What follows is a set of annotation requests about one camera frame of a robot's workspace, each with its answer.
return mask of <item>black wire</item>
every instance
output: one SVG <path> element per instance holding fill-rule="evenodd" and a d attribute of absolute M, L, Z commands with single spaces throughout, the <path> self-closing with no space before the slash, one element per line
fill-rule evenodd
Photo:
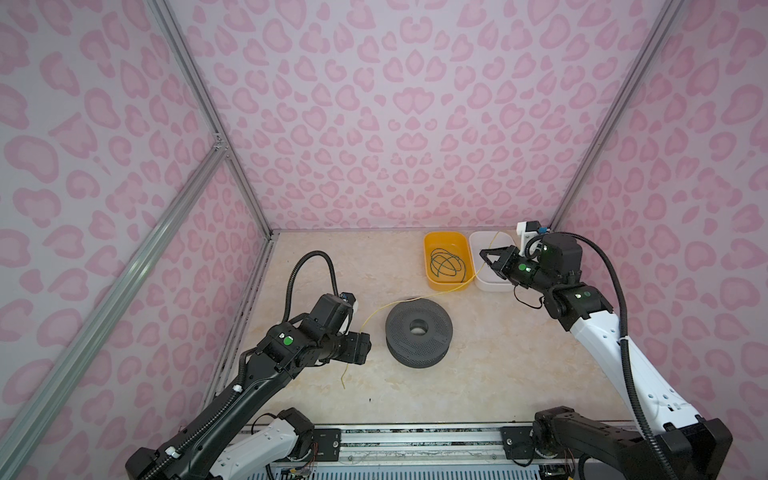
<path fill-rule="evenodd" d="M 322 250 L 314 250 L 312 252 L 309 252 L 307 255 L 304 255 L 299 259 L 298 262 L 296 262 L 296 266 L 293 268 L 293 272 L 290 274 L 290 278 L 288 279 L 288 288 L 286 288 L 286 309 L 283 313 L 283 321 L 287 322 L 288 317 L 290 316 L 290 301 L 291 297 L 293 296 L 293 282 L 296 281 L 296 275 L 299 274 L 299 270 L 301 269 L 301 266 L 310 258 L 320 256 L 324 259 L 326 259 L 326 263 L 328 263 L 328 271 L 331 274 L 331 286 L 333 287 L 333 294 L 336 296 L 339 296 L 339 288 L 336 286 L 336 271 L 333 269 L 333 262 L 331 261 L 331 257 L 328 256 L 328 253 L 323 252 Z"/>
<path fill-rule="evenodd" d="M 309 460 L 306 461 L 304 465 L 301 465 L 301 467 L 298 468 L 297 470 L 302 470 L 306 468 L 307 465 L 315 461 L 315 457 L 317 457 L 318 445 L 315 442 L 312 442 L 312 444 L 310 445 L 310 448 L 312 449 L 312 456 L 310 457 Z"/>
<path fill-rule="evenodd" d="M 457 260 L 458 265 L 455 265 L 453 260 Z M 462 282 L 467 278 L 467 267 L 464 264 L 464 260 L 459 255 L 455 255 L 445 248 L 435 248 L 432 250 L 429 254 L 429 269 L 432 271 L 432 275 L 438 279 L 441 275 L 458 276 L 461 272 L 463 272 Z"/>
<path fill-rule="evenodd" d="M 629 398 L 629 403 L 632 407 L 634 418 L 637 420 L 637 425 L 640 427 L 640 431 L 643 434 L 645 441 L 648 442 L 648 446 L 650 446 L 650 450 L 654 453 L 654 457 L 659 463 L 659 466 L 664 471 L 664 474 L 666 474 L 666 476 L 670 480 L 677 480 L 677 474 L 672 468 L 672 464 L 670 464 L 669 459 L 664 454 L 664 451 L 661 449 L 661 445 L 659 445 L 658 440 L 656 440 L 656 435 L 654 435 L 653 430 L 651 430 L 650 425 L 648 425 L 648 420 L 645 418 L 645 413 L 643 412 L 643 408 L 640 404 L 640 400 L 637 397 L 637 390 L 634 387 L 634 377 L 632 376 L 632 365 L 629 358 L 629 340 L 628 340 L 629 328 L 627 326 L 627 301 L 624 298 L 624 291 L 621 289 L 621 283 L 619 282 L 619 277 L 616 274 L 614 265 L 611 263 L 611 259 L 608 258 L 608 255 L 606 255 L 606 253 L 600 247 L 598 247 L 598 245 L 592 240 L 589 240 L 588 238 L 578 235 L 576 233 L 571 233 L 571 232 L 558 232 L 558 233 L 569 235 L 575 238 L 576 240 L 581 240 L 582 242 L 589 245 L 592 248 L 592 250 L 597 252 L 600 258 L 603 260 L 603 263 L 605 263 L 605 267 L 608 270 L 608 274 L 611 275 L 611 282 L 614 284 L 614 290 L 616 290 L 616 297 L 618 298 L 618 301 L 619 301 L 619 347 L 621 348 L 621 369 L 622 369 L 622 373 L 624 374 L 624 384 L 627 387 L 627 397 Z"/>
<path fill-rule="evenodd" d="M 540 296 L 538 298 L 538 306 L 533 306 L 530 303 L 526 303 L 518 298 L 518 292 L 517 292 L 518 286 L 515 285 L 515 288 L 512 289 L 512 293 L 515 295 L 515 299 L 517 299 L 518 302 L 522 303 L 523 305 L 530 306 L 533 310 L 539 310 L 544 306 L 544 296 Z"/>
<path fill-rule="evenodd" d="M 512 444 L 512 445 L 509 447 L 509 451 L 511 452 L 511 451 L 512 451 L 512 449 L 516 449 L 517 447 L 520 447 L 520 446 L 526 446 L 526 445 L 528 445 L 528 443 L 527 443 L 527 442 L 518 442 L 518 443 L 513 443 L 513 444 Z M 515 463 L 515 465 L 517 465 L 518 467 L 527 467 L 527 466 L 529 466 L 531 463 L 533 463 L 533 458 L 534 458 L 534 455 L 536 455 L 536 448 L 535 448 L 535 445 L 534 445 L 534 443 L 533 443 L 533 437 L 531 437 L 531 444 L 530 444 L 530 445 L 531 445 L 531 458 L 529 458 L 529 459 L 528 459 L 528 461 L 527 461 L 526 463 L 520 463 L 520 462 L 518 462 L 517 460 L 515 460 L 514 458 L 512 459 L 512 461 L 513 461 L 513 462 Z"/>
<path fill-rule="evenodd" d="M 584 465 L 586 465 L 587 460 L 590 458 L 592 457 L 586 453 L 578 458 L 578 480 L 586 480 L 587 477 L 584 475 Z"/>
<path fill-rule="evenodd" d="M 270 416 L 270 417 L 272 417 L 273 419 L 276 419 L 276 418 L 277 418 L 277 416 L 276 416 L 276 415 L 272 415 L 271 413 L 262 413 L 261 415 L 257 416 L 257 417 L 256 417 L 256 419 L 255 419 L 255 420 L 253 420 L 253 423 L 251 423 L 251 424 L 250 424 L 250 434 L 251 434 L 251 435 L 253 435 L 253 427 L 255 427 L 255 426 L 256 426 L 256 422 L 258 422 L 258 421 L 259 421 L 259 419 L 260 419 L 261 417 L 266 417 L 266 416 Z"/>

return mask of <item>cable clip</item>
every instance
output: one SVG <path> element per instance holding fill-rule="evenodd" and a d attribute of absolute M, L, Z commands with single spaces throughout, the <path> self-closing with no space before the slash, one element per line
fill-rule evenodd
<path fill-rule="evenodd" d="M 179 458 L 181 457 L 181 454 L 176 451 L 176 447 L 168 447 L 165 449 L 165 455 L 168 455 L 169 457 Z"/>

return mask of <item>marble floor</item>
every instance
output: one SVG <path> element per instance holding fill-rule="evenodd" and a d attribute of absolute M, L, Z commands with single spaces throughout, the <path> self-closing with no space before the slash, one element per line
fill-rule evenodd
<path fill-rule="evenodd" d="M 381 305 L 434 293 L 426 280 L 424 235 L 280 234 L 241 350 L 255 346 L 282 319 L 290 272 L 311 250 L 331 256 L 339 291 L 352 292 L 360 301 L 351 330 L 359 330 Z M 308 312 L 330 291 L 325 261 L 312 258 L 296 279 L 291 316 Z M 536 292 L 518 288 L 518 295 L 538 304 Z M 363 330 L 371 335 L 372 350 L 364 366 L 349 367 L 346 389 L 340 381 L 342 363 L 305 369 L 259 414 L 297 407 L 315 423 L 508 422 L 530 421 L 538 410 L 565 405 L 596 420 L 631 419 L 597 363 L 546 310 L 474 284 L 432 300 L 448 312 L 454 329 L 450 350 L 437 365 L 410 369 L 392 357 L 384 331 L 388 307 Z"/>

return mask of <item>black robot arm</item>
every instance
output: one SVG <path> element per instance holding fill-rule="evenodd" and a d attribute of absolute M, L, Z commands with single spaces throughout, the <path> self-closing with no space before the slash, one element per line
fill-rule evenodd
<path fill-rule="evenodd" d="M 536 413 L 534 444 L 549 452 L 570 448 L 584 453 L 629 480 L 715 480 L 733 436 L 719 419 L 699 415 L 629 338 L 624 294 L 607 255 L 582 236 L 540 232 L 538 222 L 529 223 L 533 228 L 518 225 L 523 251 L 511 245 L 481 250 L 480 256 L 501 278 L 541 293 L 549 315 L 595 358 L 639 429 L 617 429 L 557 407 Z M 581 282 L 581 246 L 576 239 L 589 244 L 606 263 L 621 319 L 598 289 Z"/>
<path fill-rule="evenodd" d="M 157 450 L 138 449 L 126 462 L 131 480 L 205 480 L 232 439 L 277 392 L 308 367 L 338 360 L 362 365 L 371 348 L 367 333 L 341 333 L 351 319 L 354 296 L 325 294 L 311 313 L 269 329 L 259 344 L 240 355 L 237 378 L 195 420 Z M 300 435 L 303 416 L 286 418 Z M 300 458 L 309 448 L 296 444 Z"/>

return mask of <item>metal rail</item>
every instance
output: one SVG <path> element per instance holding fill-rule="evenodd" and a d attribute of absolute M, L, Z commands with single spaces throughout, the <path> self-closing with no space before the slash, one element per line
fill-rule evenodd
<path fill-rule="evenodd" d="M 605 116 L 605 120 L 603 120 L 600 128 L 598 128 L 598 132 L 589 145 L 586 154 L 584 154 L 584 160 L 581 161 L 576 174 L 571 179 L 565 195 L 563 195 L 563 200 L 554 212 L 552 222 L 550 222 L 552 230 L 561 228 L 563 218 L 573 204 L 581 186 L 587 180 L 591 168 L 598 162 L 605 142 L 613 134 L 624 112 L 629 107 L 632 97 L 634 97 L 637 89 L 640 88 L 643 78 L 664 46 L 664 42 L 669 38 L 670 31 L 674 27 L 675 21 L 679 18 L 680 11 L 685 3 L 686 0 L 667 0 L 661 7 L 661 13 L 656 18 L 653 27 L 651 27 L 650 34 L 637 54 L 629 74 L 624 79 L 621 89 Z"/>
<path fill-rule="evenodd" d="M 0 443 L 0 480 L 13 480 L 26 465 L 227 155 L 220 147 L 214 147 L 208 152 L 192 178 L 136 250 L 123 273 L 16 416 Z"/>
<path fill-rule="evenodd" d="M 206 119 L 211 133 L 216 137 L 218 141 L 223 143 L 225 148 L 230 148 L 232 142 L 227 135 L 227 130 L 224 128 L 223 123 L 219 117 L 214 101 L 211 99 L 208 90 L 205 88 L 205 82 L 203 82 L 203 76 L 200 74 L 200 69 L 190 53 L 189 45 L 184 37 L 184 33 L 181 31 L 181 27 L 176 19 L 173 9 L 168 5 L 167 0 L 146 0 L 147 5 L 157 19 L 157 24 L 160 30 L 163 32 L 165 39 L 170 46 L 171 52 L 174 54 L 179 67 L 181 68 L 184 78 L 187 79 L 187 83 L 192 89 L 192 95 L 197 99 L 197 103 L 200 105 L 200 112 Z M 237 155 L 233 152 L 227 163 L 233 172 L 237 187 L 243 193 L 246 199 L 246 204 L 250 209 L 254 218 L 257 219 L 259 228 L 266 238 L 272 235 L 272 230 L 266 221 L 263 211 L 259 206 L 256 193 L 253 191 L 248 178 L 246 177 L 243 165 L 237 158 Z"/>

